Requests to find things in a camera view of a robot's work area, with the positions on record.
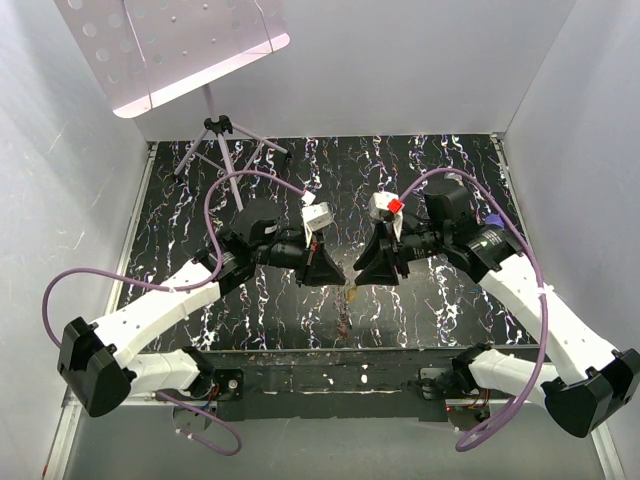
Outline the yellow key tag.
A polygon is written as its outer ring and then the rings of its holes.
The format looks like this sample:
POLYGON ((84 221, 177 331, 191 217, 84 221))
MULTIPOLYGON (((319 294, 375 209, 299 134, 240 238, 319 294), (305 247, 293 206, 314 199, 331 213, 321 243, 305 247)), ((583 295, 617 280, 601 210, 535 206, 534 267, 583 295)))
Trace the yellow key tag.
POLYGON ((357 298, 357 291, 358 291, 358 287, 357 286, 352 286, 347 291, 347 301, 348 302, 353 302, 357 298))

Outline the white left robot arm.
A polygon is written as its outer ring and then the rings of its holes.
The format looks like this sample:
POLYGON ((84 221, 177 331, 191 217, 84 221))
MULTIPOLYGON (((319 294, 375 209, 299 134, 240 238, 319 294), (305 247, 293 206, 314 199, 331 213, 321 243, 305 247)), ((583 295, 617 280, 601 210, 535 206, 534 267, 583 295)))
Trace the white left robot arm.
POLYGON ((346 278, 325 250, 323 230, 333 221, 328 203, 305 206, 298 226, 280 223, 278 204, 250 202, 209 245, 157 290, 95 321, 66 325, 58 371, 92 417, 133 394, 178 390, 200 400, 216 385, 215 369, 193 347, 146 354, 156 337, 196 310, 250 280, 259 266, 291 270, 297 284, 342 285, 346 278))

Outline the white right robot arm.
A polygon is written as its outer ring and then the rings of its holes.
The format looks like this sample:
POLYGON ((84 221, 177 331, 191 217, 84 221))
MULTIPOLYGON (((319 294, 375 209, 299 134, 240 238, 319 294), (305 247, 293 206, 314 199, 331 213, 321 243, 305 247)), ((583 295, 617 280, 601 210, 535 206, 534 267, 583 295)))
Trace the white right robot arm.
POLYGON ((436 179, 424 199, 427 216, 420 218, 396 194, 372 195, 374 234, 354 264, 356 285, 396 286, 408 277, 411 262, 442 255, 495 297, 539 347, 536 359, 526 361, 479 343, 454 357, 448 371, 419 380, 427 399, 492 390, 511 396, 506 412, 472 428, 462 450, 508 422, 526 401, 584 438, 632 399, 639 386, 637 350, 620 350, 591 330, 541 281, 512 232, 476 219, 471 194, 459 182, 436 179))

